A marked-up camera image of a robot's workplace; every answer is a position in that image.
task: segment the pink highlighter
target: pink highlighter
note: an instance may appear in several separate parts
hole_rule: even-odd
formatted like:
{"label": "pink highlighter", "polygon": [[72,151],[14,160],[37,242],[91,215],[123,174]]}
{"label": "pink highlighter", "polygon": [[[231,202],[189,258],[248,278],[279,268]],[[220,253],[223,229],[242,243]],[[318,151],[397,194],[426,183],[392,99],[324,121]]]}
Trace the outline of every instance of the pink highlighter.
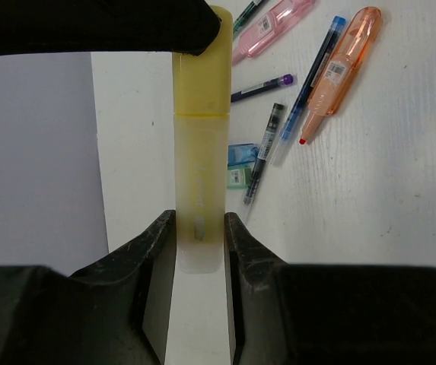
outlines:
{"label": "pink highlighter", "polygon": [[240,37],[238,45],[233,50],[233,65],[245,57],[257,57],[297,24],[315,2],[316,0],[281,0]]}

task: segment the white table surface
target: white table surface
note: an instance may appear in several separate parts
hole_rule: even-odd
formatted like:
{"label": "white table surface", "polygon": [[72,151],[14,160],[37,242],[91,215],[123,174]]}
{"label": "white table surface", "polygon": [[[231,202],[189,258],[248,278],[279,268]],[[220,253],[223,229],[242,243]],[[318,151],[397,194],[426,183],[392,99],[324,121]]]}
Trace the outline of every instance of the white table surface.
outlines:
{"label": "white table surface", "polygon": [[[250,0],[217,0],[238,16]],[[261,14],[268,11],[270,1]],[[233,90],[285,73],[299,84],[232,106],[230,143],[260,142],[274,102],[290,106],[334,15],[374,5],[384,26],[339,114],[262,181],[250,232],[289,262],[436,265],[436,1],[318,0]],[[175,208],[170,54],[94,53],[110,250]],[[235,211],[241,192],[228,192]],[[176,270],[167,361],[229,363],[224,271]]]}

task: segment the black pen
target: black pen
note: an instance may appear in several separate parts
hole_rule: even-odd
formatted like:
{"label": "black pen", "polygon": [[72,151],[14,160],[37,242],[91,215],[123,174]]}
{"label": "black pen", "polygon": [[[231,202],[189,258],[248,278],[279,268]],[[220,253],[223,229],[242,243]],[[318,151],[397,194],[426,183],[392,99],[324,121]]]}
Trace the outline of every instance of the black pen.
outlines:
{"label": "black pen", "polygon": [[241,218],[244,223],[246,223],[248,220],[253,201],[255,200],[256,190],[258,189],[258,185],[260,184],[260,180],[263,176],[263,171],[265,170],[266,159],[269,156],[270,148],[272,147],[275,139],[278,124],[280,123],[280,118],[282,117],[284,110],[285,106],[277,103],[273,104],[272,113],[270,114],[269,121],[266,125],[266,130],[265,134],[263,135],[262,144],[260,145],[258,157],[256,158],[255,165],[253,166],[250,184],[248,185],[243,197],[243,211]]}
{"label": "black pen", "polygon": [[231,95],[231,102],[236,103],[237,101],[246,99],[248,97],[254,97],[255,95],[265,93],[267,91],[275,90],[279,87],[287,87],[294,83],[294,76],[291,74],[286,74],[280,78],[273,78],[262,82],[261,84],[254,85],[252,87],[247,87],[245,90],[238,91]]}

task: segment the black fabric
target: black fabric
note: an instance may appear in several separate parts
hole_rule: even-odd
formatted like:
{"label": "black fabric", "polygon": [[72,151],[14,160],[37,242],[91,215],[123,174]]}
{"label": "black fabric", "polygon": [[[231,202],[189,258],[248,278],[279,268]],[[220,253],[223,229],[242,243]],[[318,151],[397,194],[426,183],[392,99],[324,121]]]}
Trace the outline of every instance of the black fabric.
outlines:
{"label": "black fabric", "polygon": [[0,55],[76,51],[200,54],[220,21],[204,0],[0,0]]}

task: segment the blue pen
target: blue pen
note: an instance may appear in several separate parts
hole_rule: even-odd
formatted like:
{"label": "blue pen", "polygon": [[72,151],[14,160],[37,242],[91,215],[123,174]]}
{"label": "blue pen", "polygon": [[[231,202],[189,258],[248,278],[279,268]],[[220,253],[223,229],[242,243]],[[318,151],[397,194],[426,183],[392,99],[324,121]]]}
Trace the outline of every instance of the blue pen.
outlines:
{"label": "blue pen", "polygon": [[294,106],[288,115],[287,121],[280,131],[278,143],[275,146],[269,161],[272,165],[279,166],[282,163],[287,153],[290,141],[294,140],[295,132],[298,130],[298,121],[307,104],[307,99],[309,99],[310,93],[312,93],[312,90],[316,86],[319,76],[323,72],[324,67],[326,67],[329,57],[331,56],[331,53],[333,53],[334,47],[338,43],[345,25],[346,19],[342,17],[334,18],[331,28],[327,32],[326,39],[324,40],[323,45],[312,64],[312,68],[306,77],[301,92],[297,96]]}
{"label": "blue pen", "polygon": [[246,99],[248,97],[254,97],[255,95],[265,93],[270,90],[277,89],[279,87],[290,86],[294,83],[294,76],[291,74],[286,74],[280,78],[274,78],[272,80],[265,81],[261,84],[248,87],[245,90],[238,91],[231,95],[231,102],[236,103],[237,101]]}

